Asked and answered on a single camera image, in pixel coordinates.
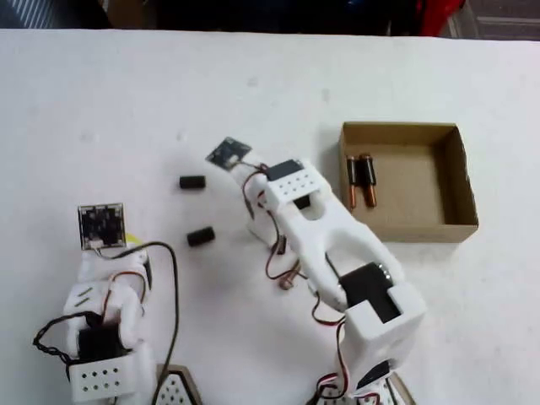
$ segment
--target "orange wire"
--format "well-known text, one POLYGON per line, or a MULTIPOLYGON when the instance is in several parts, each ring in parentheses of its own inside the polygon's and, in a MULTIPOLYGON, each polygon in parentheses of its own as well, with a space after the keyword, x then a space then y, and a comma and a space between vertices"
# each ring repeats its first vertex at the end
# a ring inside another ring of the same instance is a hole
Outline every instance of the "orange wire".
MULTIPOLYGON (((144 301, 144 297, 146 295, 146 280, 144 279, 144 276, 141 273, 137 272, 119 272, 115 274, 111 280, 111 283, 114 283, 117 277, 125 276, 125 275, 131 275, 131 276, 139 276, 141 280, 143 281, 143 293, 141 295, 141 304, 144 301)), ((109 290, 107 291, 107 295, 105 296, 105 301, 103 302, 103 317, 105 318, 105 313, 107 311, 107 305, 109 304, 109 298, 111 297, 111 287, 109 287, 109 290)))

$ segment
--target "brown wire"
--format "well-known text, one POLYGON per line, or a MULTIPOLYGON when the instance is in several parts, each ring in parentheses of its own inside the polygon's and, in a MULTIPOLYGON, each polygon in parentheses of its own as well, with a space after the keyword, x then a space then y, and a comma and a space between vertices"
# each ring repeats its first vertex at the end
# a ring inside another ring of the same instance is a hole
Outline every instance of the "brown wire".
POLYGON ((311 310, 311 316, 313 317, 313 319, 315 319, 317 323, 320 323, 321 325, 324 325, 325 327, 335 327, 339 325, 341 322, 345 321, 345 316, 342 316, 337 321, 328 321, 326 319, 321 319, 317 317, 317 315, 315 315, 315 312, 317 311, 317 308, 321 304, 321 296, 319 295, 319 293, 315 293, 315 295, 317 297, 317 302, 315 303, 315 306, 311 310))

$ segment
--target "red object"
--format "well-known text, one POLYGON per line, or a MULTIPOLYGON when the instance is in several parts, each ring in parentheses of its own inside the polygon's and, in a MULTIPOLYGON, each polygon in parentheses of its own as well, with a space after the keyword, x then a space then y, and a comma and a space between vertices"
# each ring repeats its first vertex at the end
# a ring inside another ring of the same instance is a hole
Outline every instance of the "red object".
POLYGON ((448 18, 464 3, 464 0, 424 0, 425 10, 422 18, 420 34, 437 36, 445 26, 448 18))

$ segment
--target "circuit board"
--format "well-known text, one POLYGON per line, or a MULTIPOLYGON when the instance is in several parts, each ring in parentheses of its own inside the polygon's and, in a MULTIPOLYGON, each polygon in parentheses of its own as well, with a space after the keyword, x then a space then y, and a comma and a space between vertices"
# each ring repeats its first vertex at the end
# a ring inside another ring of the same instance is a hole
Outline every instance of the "circuit board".
POLYGON ((78 207, 78 228, 83 251, 126 245, 124 206, 117 204, 78 207))
POLYGON ((230 171, 251 151, 251 146, 233 138, 225 138, 206 158, 210 163, 230 171))

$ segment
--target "copper battery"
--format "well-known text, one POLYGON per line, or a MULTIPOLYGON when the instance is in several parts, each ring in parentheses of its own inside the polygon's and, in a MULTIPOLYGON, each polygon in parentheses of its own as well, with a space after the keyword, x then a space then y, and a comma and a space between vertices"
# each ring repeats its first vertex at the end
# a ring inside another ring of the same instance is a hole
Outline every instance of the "copper battery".
POLYGON ((356 184, 358 182, 356 176, 356 158, 347 156, 347 174, 348 174, 348 200, 350 201, 351 209, 356 208, 356 184))
POLYGON ((370 154, 361 154, 358 157, 356 161, 356 176, 358 184, 364 191, 365 205, 370 208, 376 207, 375 186, 377 179, 375 178, 375 169, 373 168, 373 158, 370 154))

